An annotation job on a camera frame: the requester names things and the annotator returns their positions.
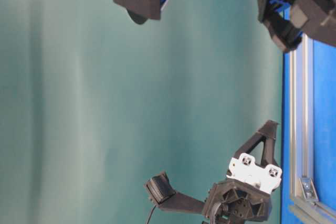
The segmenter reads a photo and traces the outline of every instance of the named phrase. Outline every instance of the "teal backdrop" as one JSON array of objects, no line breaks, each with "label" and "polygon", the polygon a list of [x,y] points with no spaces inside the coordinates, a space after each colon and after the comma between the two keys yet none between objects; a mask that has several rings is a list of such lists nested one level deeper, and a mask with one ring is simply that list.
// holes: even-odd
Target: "teal backdrop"
[{"label": "teal backdrop", "polygon": [[282,54],[256,19],[256,0],[171,0],[143,26],[112,0],[0,0],[0,223],[144,223],[162,170],[205,199],[281,121]]}]

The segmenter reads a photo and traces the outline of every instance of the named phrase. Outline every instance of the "bolt head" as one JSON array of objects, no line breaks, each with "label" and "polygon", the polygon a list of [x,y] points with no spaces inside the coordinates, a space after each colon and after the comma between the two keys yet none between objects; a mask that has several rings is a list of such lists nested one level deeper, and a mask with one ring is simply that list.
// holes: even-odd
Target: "bolt head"
[{"label": "bolt head", "polygon": [[243,164],[249,166],[252,162],[252,159],[250,157],[244,157],[243,158]]},{"label": "bolt head", "polygon": [[275,168],[271,168],[270,170],[269,170],[269,175],[271,176],[271,177],[273,177],[273,178],[275,178],[275,177],[277,177],[278,176],[278,170],[276,170]]}]

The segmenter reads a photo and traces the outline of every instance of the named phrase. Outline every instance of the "cable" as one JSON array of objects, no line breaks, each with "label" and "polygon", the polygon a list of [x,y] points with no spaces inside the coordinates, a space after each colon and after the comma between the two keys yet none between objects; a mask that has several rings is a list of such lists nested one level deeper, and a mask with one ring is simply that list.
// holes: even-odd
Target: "cable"
[{"label": "cable", "polygon": [[151,218],[152,218],[152,214],[153,214],[155,208],[156,208],[156,206],[154,206],[154,207],[152,208],[151,212],[149,213],[149,216],[148,216],[148,219],[147,219],[147,221],[146,221],[146,224],[149,224],[149,221],[150,221]]}]

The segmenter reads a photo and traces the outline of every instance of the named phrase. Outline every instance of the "screw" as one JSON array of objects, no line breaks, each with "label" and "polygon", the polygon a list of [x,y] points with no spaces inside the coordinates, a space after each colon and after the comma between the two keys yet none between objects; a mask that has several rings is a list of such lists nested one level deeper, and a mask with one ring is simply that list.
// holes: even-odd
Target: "screw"
[{"label": "screw", "polygon": [[303,184],[303,187],[304,187],[306,190],[310,189],[310,185],[307,184],[307,183],[304,183],[304,184]]},{"label": "screw", "polygon": [[278,176],[278,170],[271,168],[271,170],[269,170],[269,175],[273,178]]},{"label": "screw", "polygon": [[250,157],[244,157],[243,158],[243,164],[249,166],[252,162],[252,159]]}]

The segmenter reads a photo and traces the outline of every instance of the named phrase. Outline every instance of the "white mounting plate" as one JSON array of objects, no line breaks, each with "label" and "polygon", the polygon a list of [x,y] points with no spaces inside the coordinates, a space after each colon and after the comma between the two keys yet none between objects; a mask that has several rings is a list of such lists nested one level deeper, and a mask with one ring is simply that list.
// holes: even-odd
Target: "white mounting plate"
[{"label": "white mounting plate", "polygon": [[267,165],[265,168],[256,165],[256,159],[246,153],[242,153],[239,159],[232,158],[229,164],[231,176],[247,183],[265,193],[271,194],[281,183],[282,169],[275,165]]}]

